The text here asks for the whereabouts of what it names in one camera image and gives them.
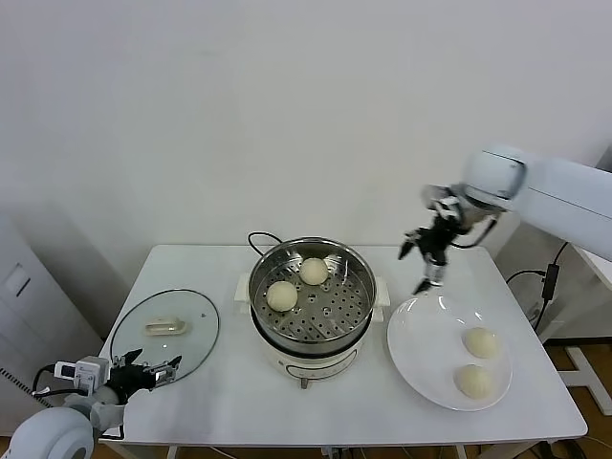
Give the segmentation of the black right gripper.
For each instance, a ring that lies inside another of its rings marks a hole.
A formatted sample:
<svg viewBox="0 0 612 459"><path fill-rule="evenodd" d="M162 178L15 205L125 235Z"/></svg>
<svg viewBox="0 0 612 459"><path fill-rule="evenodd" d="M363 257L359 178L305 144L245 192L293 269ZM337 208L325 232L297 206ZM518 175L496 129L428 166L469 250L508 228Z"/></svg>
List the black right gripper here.
<svg viewBox="0 0 612 459"><path fill-rule="evenodd" d="M418 248L426 261L424 276L413 291L419 295L444 285L446 273L446 250L460 233L460 224L455 219L435 218L429 228L419 228L407 232L400 246L399 259L406 258Z"/></svg>

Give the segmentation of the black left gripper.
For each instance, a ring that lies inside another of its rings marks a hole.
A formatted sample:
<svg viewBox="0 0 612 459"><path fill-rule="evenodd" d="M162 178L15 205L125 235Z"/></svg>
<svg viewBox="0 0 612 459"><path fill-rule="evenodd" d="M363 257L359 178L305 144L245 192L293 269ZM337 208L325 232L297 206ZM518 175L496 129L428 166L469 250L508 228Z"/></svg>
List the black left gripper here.
<svg viewBox="0 0 612 459"><path fill-rule="evenodd" d="M118 405L125 405L130 397L141 389L152 390L155 386L173 383L182 360L179 355L171 361L150 367L135 363L142 349L128 351L122 356L113 358L113 368L107 386L116 394Z"/></svg>

